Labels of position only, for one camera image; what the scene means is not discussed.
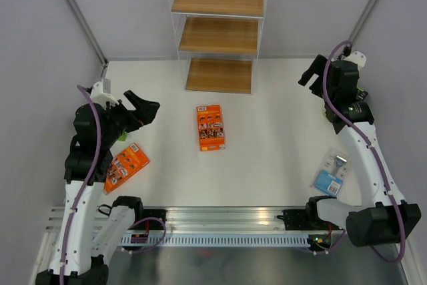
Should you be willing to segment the black green razor box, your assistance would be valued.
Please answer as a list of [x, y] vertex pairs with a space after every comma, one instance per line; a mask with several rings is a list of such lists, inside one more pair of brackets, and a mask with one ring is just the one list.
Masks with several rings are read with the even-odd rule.
[[124, 132], [121, 136], [119, 136], [119, 141], [125, 141], [127, 139], [127, 132]]

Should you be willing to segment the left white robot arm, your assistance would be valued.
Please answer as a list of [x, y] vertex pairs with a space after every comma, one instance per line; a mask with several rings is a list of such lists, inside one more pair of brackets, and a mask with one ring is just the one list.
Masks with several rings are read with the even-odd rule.
[[93, 235], [95, 211], [112, 163], [111, 147], [124, 133], [139, 130], [156, 117], [160, 104], [131, 90], [121, 101], [93, 99], [93, 90], [80, 87], [87, 100], [75, 112], [75, 135], [65, 160], [65, 208], [52, 261], [36, 276], [36, 284], [106, 284], [109, 262], [125, 232], [145, 223], [140, 198], [118, 197], [99, 233]]

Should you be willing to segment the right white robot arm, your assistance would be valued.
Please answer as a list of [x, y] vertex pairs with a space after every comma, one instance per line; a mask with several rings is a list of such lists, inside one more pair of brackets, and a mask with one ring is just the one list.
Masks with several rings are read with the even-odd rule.
[[323, 172], [324, 195], [308, 200], [304, 219], [312, 228], [329, 222], [345, 229], [356, 247], [402, 243], [422, 217], [418, 204], [408, 203], [392, 179], [374, 117], [360, 95], [359, 70], [365, 61], [358, 52], [333, 62], [317, 55], [298, 82], [305, 86], [317, 76], [310, 91], [323, 99], [326, 118], [346, 146], [362, 200], [361, 206], [339, 201], [338, 175]]

